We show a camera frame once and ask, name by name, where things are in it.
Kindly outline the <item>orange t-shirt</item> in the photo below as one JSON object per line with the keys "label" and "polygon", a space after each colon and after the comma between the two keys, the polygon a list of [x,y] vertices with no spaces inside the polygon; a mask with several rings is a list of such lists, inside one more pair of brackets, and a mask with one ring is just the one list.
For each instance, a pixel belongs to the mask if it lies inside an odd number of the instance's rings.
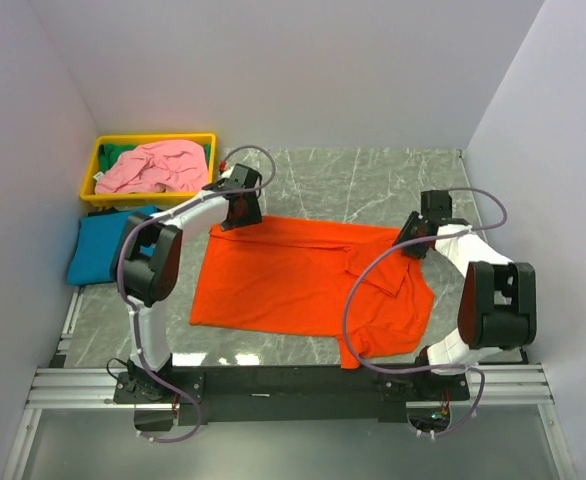
{"label": "orange t-shirt", "polygon": [[393,253],[396,230],[266,216],[248,227],[209,230],[190,324],[332,337],[340,363],[408,354],[421,342],[434,295],[421,264]]}

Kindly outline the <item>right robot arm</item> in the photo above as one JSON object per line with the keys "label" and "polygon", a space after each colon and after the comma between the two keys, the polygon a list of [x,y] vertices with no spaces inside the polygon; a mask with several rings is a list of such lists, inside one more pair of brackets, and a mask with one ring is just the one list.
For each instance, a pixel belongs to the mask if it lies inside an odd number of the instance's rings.
{"label": "right robot arm", "polygon": [[490,247],[470,223],[456,218],[448,190],[421,193],[421,207],[394,241],[405,257],[422,260],[431,250],[447,259],[464,285],[457,326],[425,347],[409,375],[417,395],[433,399],[453,388],[465,370],[486,357],[533,342],[537,333],[536,274]]}

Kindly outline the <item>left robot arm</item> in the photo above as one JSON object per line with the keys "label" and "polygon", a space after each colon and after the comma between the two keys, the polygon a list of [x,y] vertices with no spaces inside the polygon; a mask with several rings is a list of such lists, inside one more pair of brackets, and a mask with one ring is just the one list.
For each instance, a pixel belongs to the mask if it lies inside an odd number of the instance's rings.
{"label": "left robot arm", "polygon": [[185,393],[173,383],[164,313],[178,280],[183,243],[211,226],[227,231],[260,223],[262,181],[257,170],[236,164],[191,199],[126,221],[111,275],[129,317],[128,375],[149,401]]}

